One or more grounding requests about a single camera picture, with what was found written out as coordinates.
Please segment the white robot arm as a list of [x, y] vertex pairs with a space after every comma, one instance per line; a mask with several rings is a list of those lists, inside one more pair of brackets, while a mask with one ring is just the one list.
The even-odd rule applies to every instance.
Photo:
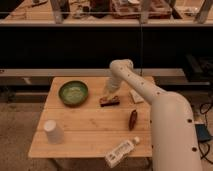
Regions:
[[106, 88], [110, 93], [125, 81], [150, 105], [153, 171], [203, 171], [188, 100], [135, 74], [129, 59], [113, 60], [109, 68]]

